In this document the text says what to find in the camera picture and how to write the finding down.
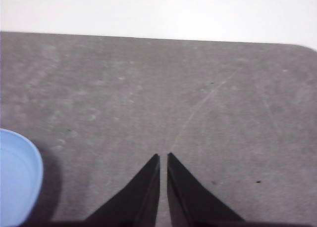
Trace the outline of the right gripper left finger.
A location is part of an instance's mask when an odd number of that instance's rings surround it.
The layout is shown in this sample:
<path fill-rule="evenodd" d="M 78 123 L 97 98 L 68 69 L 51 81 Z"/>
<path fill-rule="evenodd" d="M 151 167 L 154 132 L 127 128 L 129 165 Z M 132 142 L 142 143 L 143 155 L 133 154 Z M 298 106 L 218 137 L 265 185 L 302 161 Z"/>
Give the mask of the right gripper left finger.
<path fill-rule="evenodd" d="M 160 159 L 153 155 L 132 180 L 86 223 L 154 223 L 160 195 Z"/>

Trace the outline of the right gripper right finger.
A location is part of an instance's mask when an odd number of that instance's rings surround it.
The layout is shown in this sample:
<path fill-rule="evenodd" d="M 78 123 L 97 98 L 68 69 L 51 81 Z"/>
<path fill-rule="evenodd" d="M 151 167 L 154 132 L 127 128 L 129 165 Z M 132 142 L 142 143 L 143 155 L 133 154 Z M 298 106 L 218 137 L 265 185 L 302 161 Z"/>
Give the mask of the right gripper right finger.
<path fill-rule="evenodd" d="M 173 223 L 245 221 L 203 187 L 173 153 L 167 156 L 167 196 Z"/>

